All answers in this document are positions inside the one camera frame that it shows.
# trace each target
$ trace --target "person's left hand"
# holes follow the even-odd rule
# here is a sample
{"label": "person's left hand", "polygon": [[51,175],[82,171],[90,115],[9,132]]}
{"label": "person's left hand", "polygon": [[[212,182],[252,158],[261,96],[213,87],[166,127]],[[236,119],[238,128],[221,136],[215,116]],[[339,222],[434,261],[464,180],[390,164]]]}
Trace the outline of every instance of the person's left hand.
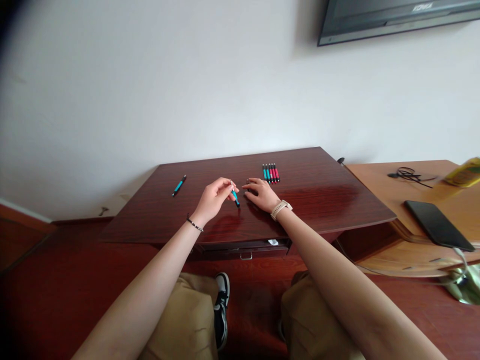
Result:
{"label": "person's left hand", "polygon": [[210,185],[207,185],[190,219],[203,228],[207,222],[219,213],[225,199],[235,201],[232,189],[235,189],[236,193],[240,191],[235,183],[233,183],[232,187],[230,180],[224,177],[220,177]]}

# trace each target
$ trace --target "wrist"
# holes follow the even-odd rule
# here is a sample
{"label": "wrist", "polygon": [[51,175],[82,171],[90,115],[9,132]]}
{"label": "wrist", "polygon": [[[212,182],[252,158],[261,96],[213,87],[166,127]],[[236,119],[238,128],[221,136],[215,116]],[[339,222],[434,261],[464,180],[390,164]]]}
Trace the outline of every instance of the wrist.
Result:
{"label": "wrist", "polygon": [[194,211],[193,214],[190,216],[190,220],[195,223],[199,228],[204,228],[207,225],[208,220],[197,211]]}

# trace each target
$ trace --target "watch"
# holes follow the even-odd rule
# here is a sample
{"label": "watch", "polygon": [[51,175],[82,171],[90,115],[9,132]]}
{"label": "watch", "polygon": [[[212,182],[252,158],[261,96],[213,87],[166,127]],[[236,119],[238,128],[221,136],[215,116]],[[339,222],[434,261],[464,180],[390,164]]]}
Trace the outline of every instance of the watch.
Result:
{"label": "watch", "polygon": [[279,213],[280,210],[282,210],[284,207],[289,208],[290,210],[293,210],[293,207],[286,202],[285,200],[280,201],[280,203],[275,206],[273,211],[271,212],[270,216],[273,220],[277,221],[277,214]]}

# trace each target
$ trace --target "drawer handle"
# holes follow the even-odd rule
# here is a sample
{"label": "drawer handle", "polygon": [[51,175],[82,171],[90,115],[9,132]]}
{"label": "drawer handle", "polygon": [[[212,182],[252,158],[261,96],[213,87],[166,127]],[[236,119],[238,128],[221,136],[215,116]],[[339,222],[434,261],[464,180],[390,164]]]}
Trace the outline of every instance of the drawer handle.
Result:
{"label": "drawer handle", "polygon": [[249,257],[249,258],[243,258],[243,257],[242,257],[242,254],[240,254],[240,260],[252,260],[253,257],[254,257],[254,256],[252,255],[252,253],[250,253],[250,257]]}

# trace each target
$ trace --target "glossy desk surface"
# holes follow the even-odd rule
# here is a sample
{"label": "glossy desk surface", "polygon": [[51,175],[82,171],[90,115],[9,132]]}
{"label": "glossy desk surface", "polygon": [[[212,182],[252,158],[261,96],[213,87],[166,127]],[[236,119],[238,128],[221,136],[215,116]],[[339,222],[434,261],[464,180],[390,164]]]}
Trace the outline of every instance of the glossy desk surface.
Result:
{"label": "glossy desk surface", "polygon": [[[390,222],[395,214],[321,147],[159,165],[102,233],[101,240],[166,243],[193,213],[206,185],[219,177],[240,188],[263,177],[262,164],[276,163],[280,199],[318,233],[333,233]],[[172,192],[187,175],[178,194]],[[287,234],[270,214],[238,193],[240,209],[225,202],[204,228],[198,243],[280,239]]]}

